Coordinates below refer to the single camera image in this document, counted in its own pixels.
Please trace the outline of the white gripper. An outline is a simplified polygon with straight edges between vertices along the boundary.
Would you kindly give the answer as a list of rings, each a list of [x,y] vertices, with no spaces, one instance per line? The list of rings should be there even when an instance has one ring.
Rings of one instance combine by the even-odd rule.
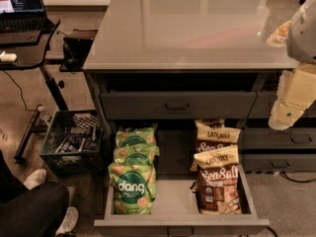
[[[284,70],[279,77],[276,96],[269,127],[285,130],[292,127],[316,101],[316,66],[300,64],[292,71]]]

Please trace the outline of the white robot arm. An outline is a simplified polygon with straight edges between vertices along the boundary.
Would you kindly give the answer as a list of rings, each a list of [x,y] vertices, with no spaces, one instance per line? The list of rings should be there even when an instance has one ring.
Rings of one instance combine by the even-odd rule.
[[[267,44],[285,46],[287,55],[299,62],[292,71],[281,73],[269,119],[270,128],[285,130],[316,101],[316,0],[305,0],[291,20],[269,36]]]

